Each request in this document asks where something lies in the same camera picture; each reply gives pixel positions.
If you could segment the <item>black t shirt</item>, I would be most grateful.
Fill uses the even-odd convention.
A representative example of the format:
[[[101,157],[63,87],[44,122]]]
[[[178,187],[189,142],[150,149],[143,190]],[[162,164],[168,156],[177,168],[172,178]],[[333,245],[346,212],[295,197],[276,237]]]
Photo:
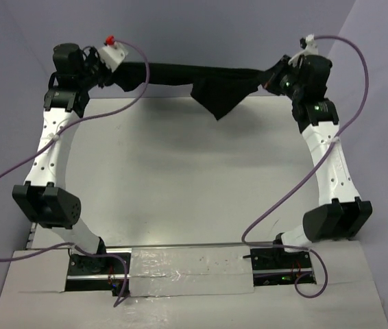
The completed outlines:
[[[265,84],[273,71],[151,63],[149,83],[159,86],[191,85],[191,97],[220,120]]]

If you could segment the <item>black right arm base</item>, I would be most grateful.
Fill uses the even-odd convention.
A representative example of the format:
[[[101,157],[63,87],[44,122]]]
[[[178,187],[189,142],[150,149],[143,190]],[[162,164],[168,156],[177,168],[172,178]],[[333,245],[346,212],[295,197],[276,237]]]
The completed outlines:
[[[282,249],[252,248],[243,256],[252,266],[256,287],[316,283],[308,252],[288,253]]]

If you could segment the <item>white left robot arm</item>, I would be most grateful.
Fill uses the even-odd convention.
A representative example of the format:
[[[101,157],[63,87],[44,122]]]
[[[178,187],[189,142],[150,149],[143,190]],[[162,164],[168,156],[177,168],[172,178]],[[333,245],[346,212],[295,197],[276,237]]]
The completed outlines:
[[[101,273],[109,263],[106,247],[83,222],[80,199],[66,189],[66,166],[89,91],[104,87],[111,62],[105,47],[81,49],[74,43],[55,46],[53,62],[56,70],[44,96],[38,155],[24,183],[14,186],[12,197],[32,223],[71,243],[75,253],[86,252],[84,265]]]

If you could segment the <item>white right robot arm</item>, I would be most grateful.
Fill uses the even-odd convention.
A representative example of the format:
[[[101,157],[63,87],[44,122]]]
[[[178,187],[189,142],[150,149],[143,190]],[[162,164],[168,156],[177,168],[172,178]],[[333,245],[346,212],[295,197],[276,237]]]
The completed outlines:
[[[332,62],[319,55],[283,56],[273,68],[265,88],[291,100],[292,116],[311,154],[319,191],[318,206],[301,224],[276,238],[274,263],[287,268],[296,253],[313,243],[350,239],[372,214],[350,175],[339,133],[339,115],[326,94]]]

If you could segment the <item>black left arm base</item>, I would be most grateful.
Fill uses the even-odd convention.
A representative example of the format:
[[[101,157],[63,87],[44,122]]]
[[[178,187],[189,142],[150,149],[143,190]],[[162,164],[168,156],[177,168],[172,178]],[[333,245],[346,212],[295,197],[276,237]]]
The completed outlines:
[[[66,273],[66,292],[110,291],[119,295],[125,279],[121,262],[114,257],[92,258],[79,254],[70,255]]]

